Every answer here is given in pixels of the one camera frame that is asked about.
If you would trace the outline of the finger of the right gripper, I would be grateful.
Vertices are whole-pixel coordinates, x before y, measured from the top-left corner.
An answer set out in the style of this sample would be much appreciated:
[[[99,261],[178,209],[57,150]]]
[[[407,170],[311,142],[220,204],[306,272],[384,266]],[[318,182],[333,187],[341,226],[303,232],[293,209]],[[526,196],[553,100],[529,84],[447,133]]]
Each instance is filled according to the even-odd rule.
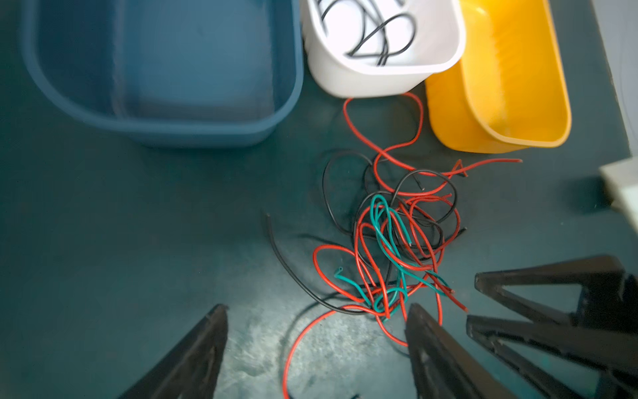
[[[533,322],[637,328],[637,277],[612,255],[480,273],[475,289]]]
[[[597,370],[606,376],[601,398],[637,397],[636,334],[473,315],[467,317],[466,330],[475,342],[515,370],[546,398],[580,398],[581,395],[506,346],[506,341]]]

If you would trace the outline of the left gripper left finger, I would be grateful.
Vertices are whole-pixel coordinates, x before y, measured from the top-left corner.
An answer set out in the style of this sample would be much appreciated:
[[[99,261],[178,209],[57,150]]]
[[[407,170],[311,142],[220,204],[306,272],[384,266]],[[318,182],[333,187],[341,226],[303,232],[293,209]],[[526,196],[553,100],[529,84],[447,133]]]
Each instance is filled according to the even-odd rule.
[[[213,307],[122,398],[212,398],[228,341],[228,307]]]

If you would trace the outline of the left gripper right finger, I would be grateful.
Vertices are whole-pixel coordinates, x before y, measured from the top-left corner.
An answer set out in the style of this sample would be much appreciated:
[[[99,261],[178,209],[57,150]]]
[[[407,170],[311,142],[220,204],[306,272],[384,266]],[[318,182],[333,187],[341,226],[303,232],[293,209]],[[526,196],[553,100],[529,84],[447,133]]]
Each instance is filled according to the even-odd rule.
[[[410,306],[405,337],[419,398],[515,397],[420,304]]]

